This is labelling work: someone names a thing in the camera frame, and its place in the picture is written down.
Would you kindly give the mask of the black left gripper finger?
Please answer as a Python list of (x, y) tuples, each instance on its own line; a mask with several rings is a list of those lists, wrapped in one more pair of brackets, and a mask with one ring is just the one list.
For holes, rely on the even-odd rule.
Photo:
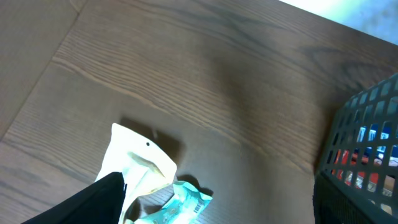
[(62, 203), (41, 213), (25, 224), (118, 224), (126, 184), (120, 172), (112, 172)]

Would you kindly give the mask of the white paper pouch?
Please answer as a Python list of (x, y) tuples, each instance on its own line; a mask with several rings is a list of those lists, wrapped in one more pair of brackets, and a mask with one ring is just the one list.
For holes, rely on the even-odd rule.
[(125, 223), (127, 210), (133, 201), (170, 185), (176, 171), (176, 163), (158, 145), (135, 131), (113, 123), (111, 140), (95, 181), (112, 172), (122, 173), (127, 188), (119, 223)]

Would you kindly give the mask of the light teal wrapper packet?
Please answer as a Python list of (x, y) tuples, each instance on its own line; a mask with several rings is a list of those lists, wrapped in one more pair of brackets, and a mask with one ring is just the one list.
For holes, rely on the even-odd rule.
[(213, 199), (200, 192), (194, 185), (186, 181), (173, 183), (174, 195), (157, 212), (138, 218), (136, 221), (127, 219), (127, 224), (189, 224), (193, 223), (199, 214)]

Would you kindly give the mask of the grey plastic basket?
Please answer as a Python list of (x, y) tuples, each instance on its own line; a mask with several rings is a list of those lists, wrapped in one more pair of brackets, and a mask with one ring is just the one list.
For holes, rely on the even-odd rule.
[(397, 223), (397, 75), (337, 111), (315, 175), (315, 223)]

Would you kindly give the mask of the spaghetti pasta packet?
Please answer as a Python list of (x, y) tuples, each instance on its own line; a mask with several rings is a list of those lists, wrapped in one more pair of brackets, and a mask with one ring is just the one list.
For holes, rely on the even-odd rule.
[(330, 153), (327, 164), (334, 165), (327, 171), (346, 185), (356, 189), (367, 189), (375, 192), (378, 187), (382, 194), (390, 197), (396, 185), (396, 175), (382, 175), (382, 168), (391, 168), (397, 172), (397, 149), (393, 148), (388, 157), (380, 150), (373, 150), (371, 147), (366, 150), (355, 149), (337, 150)]

